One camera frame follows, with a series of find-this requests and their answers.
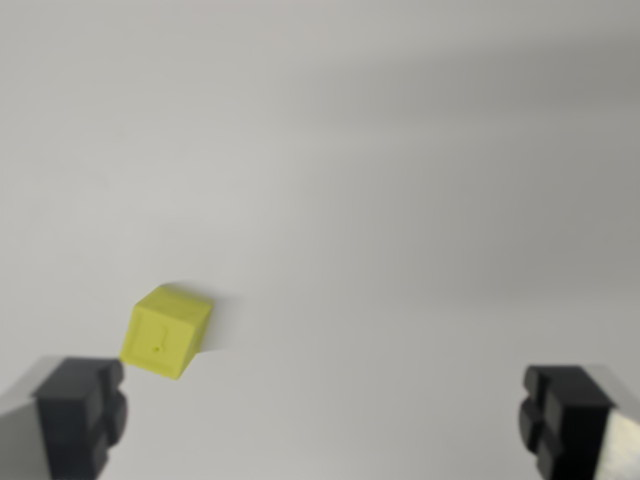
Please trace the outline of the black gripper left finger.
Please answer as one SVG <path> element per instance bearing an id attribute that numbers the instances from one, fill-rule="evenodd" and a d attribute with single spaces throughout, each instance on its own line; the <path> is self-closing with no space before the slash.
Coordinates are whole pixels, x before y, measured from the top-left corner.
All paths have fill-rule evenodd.
<path id="1" fill-rule="evenodd" d="M 3 479 L 97 479 L 128 402 L 116 358 L 44 356 L 1 392 Z"/>

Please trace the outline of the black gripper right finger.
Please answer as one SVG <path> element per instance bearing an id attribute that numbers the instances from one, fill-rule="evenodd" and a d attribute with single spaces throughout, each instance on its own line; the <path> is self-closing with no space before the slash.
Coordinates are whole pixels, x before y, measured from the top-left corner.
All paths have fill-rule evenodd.
<path id="1" fill-rule="evenodd" d="M 639 396 L 600 365 L 530 365 L 519 433 L 543 479 L 637 479 Z"/>

